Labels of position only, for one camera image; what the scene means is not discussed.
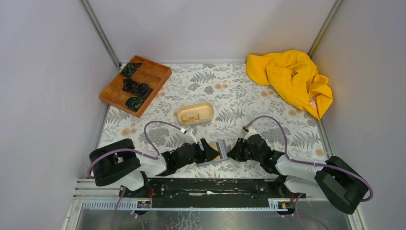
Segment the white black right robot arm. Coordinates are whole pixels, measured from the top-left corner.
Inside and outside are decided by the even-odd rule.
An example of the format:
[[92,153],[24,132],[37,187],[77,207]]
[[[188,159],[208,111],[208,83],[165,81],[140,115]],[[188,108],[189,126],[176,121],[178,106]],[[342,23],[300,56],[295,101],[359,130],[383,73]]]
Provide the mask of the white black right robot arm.
[[266,172],[278,175],[290,192],[327,200],[346,214],[373,197],[370,185],[336,156],[325,162],[296,160],[272,150],[259,134],[239,138],[227,155],[236,161],[257,161]]

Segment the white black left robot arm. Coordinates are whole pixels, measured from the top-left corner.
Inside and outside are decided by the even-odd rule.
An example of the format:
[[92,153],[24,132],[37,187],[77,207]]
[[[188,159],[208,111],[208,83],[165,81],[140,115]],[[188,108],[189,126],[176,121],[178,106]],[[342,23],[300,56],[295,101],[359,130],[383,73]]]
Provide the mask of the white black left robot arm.
[[219,156],[220,152],[204,138],[197,143],[184,143],[157,157],[136,150],[133,141],[126,138],[92,151],[86,176],[94,179],[98,187],[116,184],[136,191],[147,185],[148,174],[172,175],[184,166],[210,162]]

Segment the grey card holder wallet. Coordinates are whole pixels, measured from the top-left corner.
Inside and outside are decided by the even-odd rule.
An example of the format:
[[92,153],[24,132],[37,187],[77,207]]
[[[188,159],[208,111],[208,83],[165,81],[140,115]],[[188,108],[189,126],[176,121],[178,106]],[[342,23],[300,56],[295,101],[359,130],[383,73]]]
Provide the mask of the grey card holder wallet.
[[229,150],[229,148],[227,147],[226,142],[223,139],[208,143],[207,145],[201,144],[200,149],[204,153],[206,153],[206,156],[208,156],[209,158],[201,163],[197,163],[198,167],[216,164],[228,160],[227,151]]

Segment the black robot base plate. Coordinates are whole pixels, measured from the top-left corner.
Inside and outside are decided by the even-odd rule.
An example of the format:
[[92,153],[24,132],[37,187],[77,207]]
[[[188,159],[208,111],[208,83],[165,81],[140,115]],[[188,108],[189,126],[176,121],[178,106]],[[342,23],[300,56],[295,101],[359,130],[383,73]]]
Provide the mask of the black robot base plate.
[[122,186],[125,198],[145,198],[153,208],[290,208],[299,195],[280,179],[152,178],[136,191]]

